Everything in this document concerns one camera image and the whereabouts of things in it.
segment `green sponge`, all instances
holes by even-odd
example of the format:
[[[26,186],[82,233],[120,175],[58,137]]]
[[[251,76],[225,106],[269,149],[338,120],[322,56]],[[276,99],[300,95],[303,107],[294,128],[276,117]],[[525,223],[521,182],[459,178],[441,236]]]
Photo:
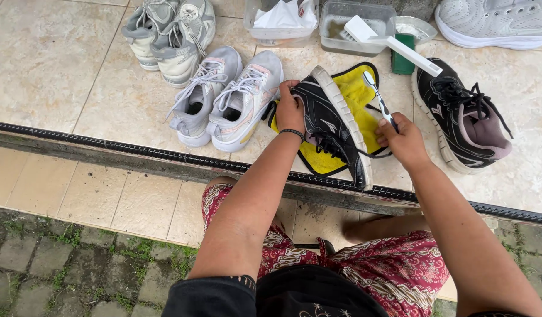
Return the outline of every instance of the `green sponge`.
[[[399,40],[402,44],[415,50],[414,37],[408,34],[396,34],[396,40]],[[416,66],[411,61],[408,61],[404,56],[392,51],[392,72],[394,74],[411,75],[414,72]]]

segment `red patterned pants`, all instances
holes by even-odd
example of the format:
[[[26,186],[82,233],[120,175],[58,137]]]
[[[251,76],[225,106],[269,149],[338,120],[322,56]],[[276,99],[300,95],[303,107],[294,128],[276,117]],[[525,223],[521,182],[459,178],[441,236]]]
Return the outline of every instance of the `red patterned pants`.
[[[216,184],[204,191],[205,231],[231,189],[231,184]],[[295,248],[284,229],[272,223],[263,242],[258,278],[297,264],[329,267],[361,287],[391,317],[429,317],[437,292],[449,278],[430,231],[363,242],[331,256],[324,256],[324,242],[321,238],[318,242],[320,255]]]

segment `soapy water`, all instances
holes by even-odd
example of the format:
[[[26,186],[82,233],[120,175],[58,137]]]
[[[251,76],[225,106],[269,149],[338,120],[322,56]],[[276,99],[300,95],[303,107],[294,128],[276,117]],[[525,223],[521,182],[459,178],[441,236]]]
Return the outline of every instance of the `soapy water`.
[[[326,17],[324,18],[324,22],[327,25],[326,30],[328,34],[323,35],[329,38],[343,40],[340,33],[344,30],[343,27],[345,26],[345,24],[349,22],[349,20],[351,20],[352,18],[352,16],[333,14],[326,15]],[[371,27],[371,29],[373,29],[373,31],[379,36],[384,36],[387,33],[387,24],[385,21],[371,18],[364,18],[363,21],[365,21],[365,23],[367,23]]]

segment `light grey sneaker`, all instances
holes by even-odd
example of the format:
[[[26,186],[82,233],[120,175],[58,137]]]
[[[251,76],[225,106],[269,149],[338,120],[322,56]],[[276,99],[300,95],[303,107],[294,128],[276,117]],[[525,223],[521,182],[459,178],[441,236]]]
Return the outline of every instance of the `light grey sneaker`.
[[[145,70],[159,70],[158,61],[152,55],[150,44],[158,33],[175,18],[180,0],[144,0],[128,18],[121,32]]]
[[[150,45],[166,82],[183,88],[214,39],[214,8],[208,0],[185,0],[173,22]]]
[[[435,17],[443,36],[461,47],[542,46],[542,0],[443,0]]]
[[[283,77],[281,60],[272,51],[252,58],[214,101],[206,130],[215,148],[236,152],[246,146],[269,102],[278,96]]]
[[[202,147],[210,142],[206,132],[214,98],[242,72],[242,58],[231,46],[219,47],[199,65],[190,84],[175,96],[169,127],[177,130],[179,140],[190,147]]]

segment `toothbrush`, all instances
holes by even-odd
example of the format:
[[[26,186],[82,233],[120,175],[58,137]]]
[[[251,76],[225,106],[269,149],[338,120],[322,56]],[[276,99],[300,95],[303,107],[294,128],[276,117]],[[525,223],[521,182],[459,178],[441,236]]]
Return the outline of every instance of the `toothbrush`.
[[[377,89],[377,87],[375,85],[375,81],[373,79],[373,76],[371,76],[371,74],[369,72],[363,72],[363,81],[367,84],[367,86],[373,88],[373,90],[375,91],[375,97],[377,98],[377,100],[379,102],[379,107],[380,107],[380,110],[382,112],[382,117],[384,119],[387,119],[388,122],[390,122],[390,124],[392,124],[392,126],[396,130],[396,133],[400,133],[398,131],[398,126],[396,125],[396,122],[394,122],[394,119],[392,119],[392,116],[390,115],[390,112],[387,109],[387,105],[385,105],[384,100],[380,96],[380,92],[379,92],[379,90]]]

